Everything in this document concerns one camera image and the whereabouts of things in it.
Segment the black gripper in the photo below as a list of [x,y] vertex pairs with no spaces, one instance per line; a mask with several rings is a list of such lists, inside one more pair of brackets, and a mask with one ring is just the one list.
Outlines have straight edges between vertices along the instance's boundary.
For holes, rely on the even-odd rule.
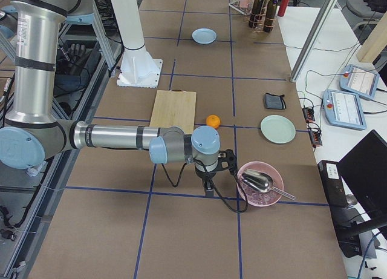
[[214,167],[214,169],[210,169],[209,167],[204,169],[198,163],[195,164],[195,173],[202,180],[206,197],[213,197],[213,178],[218,171],[220,171],[219,166]]

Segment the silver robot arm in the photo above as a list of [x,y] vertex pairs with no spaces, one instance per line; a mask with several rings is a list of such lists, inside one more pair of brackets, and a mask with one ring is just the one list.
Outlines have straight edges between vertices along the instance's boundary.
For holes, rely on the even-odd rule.
[[194,164],[207,196],[215,190],[220,166],[217,131],[201,126],[186,134],[178,127],[103,126],[57,119],[52,115],[55,94],[82,89],[82,65],[71,65],[65,79],[57,75],[60,26],[91,24],[94,0],[11,0],[18,13],[13,107],[1,128],[1,162],[16,169],[40,165],[71,149],[108,148],[149,151],[153,163]]

